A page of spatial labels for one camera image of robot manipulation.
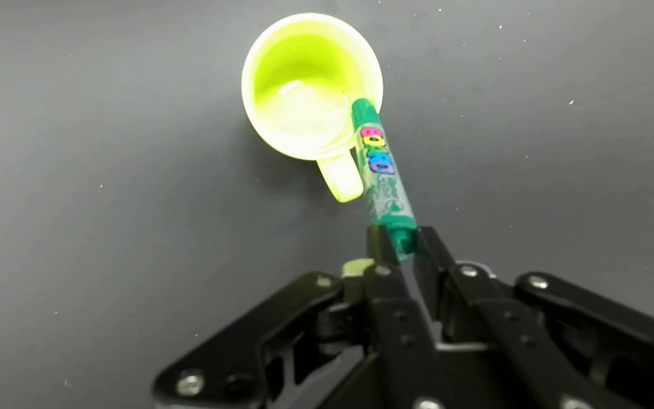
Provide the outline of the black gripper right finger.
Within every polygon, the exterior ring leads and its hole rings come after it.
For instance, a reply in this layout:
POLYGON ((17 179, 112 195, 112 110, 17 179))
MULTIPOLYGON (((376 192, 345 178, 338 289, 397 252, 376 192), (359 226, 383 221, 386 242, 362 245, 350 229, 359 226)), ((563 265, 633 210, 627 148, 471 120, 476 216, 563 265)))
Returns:
POLYGON ((654 409, 654 319, 550 273, 514 287, 456 262, 431 228, 415 273, 449 343, 484 343, 529 409, 654 409))

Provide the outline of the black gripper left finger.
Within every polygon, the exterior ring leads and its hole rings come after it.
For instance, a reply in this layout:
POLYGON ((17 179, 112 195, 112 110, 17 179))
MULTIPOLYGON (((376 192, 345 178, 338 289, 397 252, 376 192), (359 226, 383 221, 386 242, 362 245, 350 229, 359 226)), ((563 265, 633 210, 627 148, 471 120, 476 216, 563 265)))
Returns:
POLYGON ((310 271, 168 364, 157 409, 412 409, 436 345, 397 245, 370 228, 359 275, 310 271))

